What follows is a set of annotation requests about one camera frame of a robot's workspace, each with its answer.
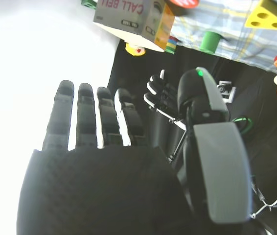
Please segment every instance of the box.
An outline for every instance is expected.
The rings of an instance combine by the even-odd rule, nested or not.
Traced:
[[[164,51],[174,15],[164,0],[98,0],[94,23],[125,42]]]

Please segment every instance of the white wall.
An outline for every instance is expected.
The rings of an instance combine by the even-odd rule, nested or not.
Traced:
[[[71,80],[76,94],[82,82],[108,84],[119,39],[93,25],[94,11],[80,2],[0,0],[0,234],[16,233],[23,176],[59,82]]]

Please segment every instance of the tablecloth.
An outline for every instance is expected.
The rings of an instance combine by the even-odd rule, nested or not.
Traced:
[[[245,27],[259,0],[201,0],[186,16],[176,17],[171,35],[181,46],[199,50],[206,31],[223,36],[215,55],[277,72],[277,30]]]

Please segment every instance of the yellow triangular block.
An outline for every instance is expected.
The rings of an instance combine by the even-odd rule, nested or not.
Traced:
[[[245,27],[277,30],[277,3],[262,0],[245,22]]]

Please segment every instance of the green cup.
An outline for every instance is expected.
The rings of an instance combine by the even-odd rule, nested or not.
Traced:
[[[209,54],[214,54],[222,36],[214,32],[206,32],[200,50]]]

